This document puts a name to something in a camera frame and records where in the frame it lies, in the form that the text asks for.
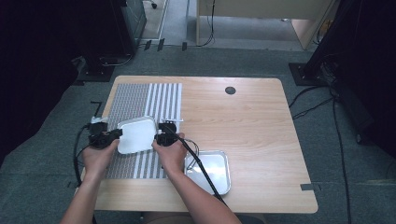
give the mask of person's right arm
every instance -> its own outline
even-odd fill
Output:
[[[184,138],[184,133],[180,133],[179,136]],[[155,141],[152,145],[160,155],[163,169],[195,223],[241,223],[229,207],[184,175],[181,167],[187,149],[180,141],[170,147],[161,147]]]

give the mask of wooden tabletop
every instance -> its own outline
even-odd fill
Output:
[[[117,77],[120,83],[182,83],[180,131],[200,150],[222,150],[231,189],[224,201],[238,213],[315,213],[318,204],[281,82],[275,78]],[[234,87],[235,94],[225,89]],[[187,211],[168,179],[105,179],[98,210]]]

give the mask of table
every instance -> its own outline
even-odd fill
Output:
[[[231,189],[224,201],[236,213],[315,213],[318,204],[282,84],[275,78],[117,77],[120,83],[182,83],[180,130],[202,151],[222,150]],[[235,94],[227,94],[232,86]],[[166,179],[105,179],[97,210],[187,211]]]
[[[307,49],[335,2],[336,0],[216,0],[214,16],[294,19],[291,21],[293,28],[303,49]],[[200,38],[200,16],[212,15],[212,3],[213,0],[197,0],[197,45]]]

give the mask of tray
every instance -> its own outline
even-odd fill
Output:
[[[130,154],[152,149],[152,141],[157,132],[153,117],[145,116],[122,121],[117,126],[122,129],[118,151],[120,154]]]
[[[199,159],[205,167],[207,174],[215,185],[220,195],[226,194],[231,188],[230,171],[228,168],[228,159],[223,151],[200,151]],[[210,194],[214,194],[212,188],[202,173],[200,167],[195,163],[191,169],[188,166],[193,161],[193,156],[188,154],[185,159],[184,173],[202,189]]]

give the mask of person's left arm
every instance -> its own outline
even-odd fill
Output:
[[[67,208],[61,223],[92,223],[99,186],[119,141],[118,139],[114,140],[110,146],[104,149],[87,147],[82,151],[85,165],[84,180]]]

